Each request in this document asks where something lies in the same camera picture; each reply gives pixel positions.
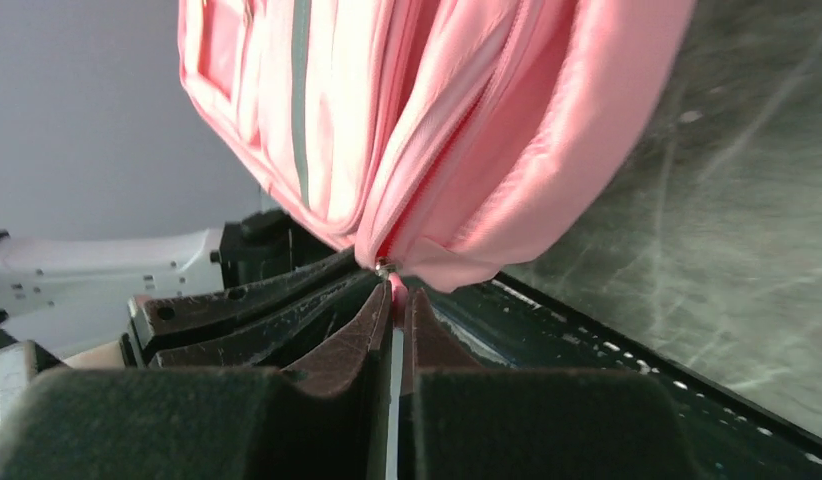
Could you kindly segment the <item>pink school backpack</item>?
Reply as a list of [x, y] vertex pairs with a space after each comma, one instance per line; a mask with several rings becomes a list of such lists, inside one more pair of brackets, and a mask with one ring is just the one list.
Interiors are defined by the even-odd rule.
[[640, 138], [691, 1], [183, 1], [181, 83], [300, 225], [450, 292], [536, 259]]

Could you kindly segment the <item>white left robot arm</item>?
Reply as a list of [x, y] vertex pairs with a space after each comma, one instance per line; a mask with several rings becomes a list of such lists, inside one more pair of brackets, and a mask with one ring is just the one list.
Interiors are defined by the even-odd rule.
[[9, 333], [38, 314], [92, 338], [85, 367], [356, 367], [382, 344], [391, 288], [282, 212], [163, 238], [63, 242], [0, 232], [0, 377], [59, 364]]

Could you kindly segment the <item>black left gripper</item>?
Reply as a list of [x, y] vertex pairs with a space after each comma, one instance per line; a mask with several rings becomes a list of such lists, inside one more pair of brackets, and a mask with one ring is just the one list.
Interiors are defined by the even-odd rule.
[[210, 258], [230, 289], [132, 299], [128, 364], [292, 364], [350, 323], [379, 284], [351, 254], [333, 253], [282, 210], [227, 223]]

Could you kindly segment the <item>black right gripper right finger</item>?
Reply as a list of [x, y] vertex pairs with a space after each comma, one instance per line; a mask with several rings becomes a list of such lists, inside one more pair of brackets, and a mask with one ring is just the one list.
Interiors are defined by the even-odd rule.
[[622, 370], [486, 368], [437, 321], [404, 307], [402, 479], [697, 479], [668, 394]]

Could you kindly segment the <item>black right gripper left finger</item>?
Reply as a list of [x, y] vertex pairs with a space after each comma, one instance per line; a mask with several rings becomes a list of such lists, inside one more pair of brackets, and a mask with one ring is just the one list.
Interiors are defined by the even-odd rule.
[[284, 369], [56, 368], [0, 427], [0, 479], [388, 479], [392, 292]]

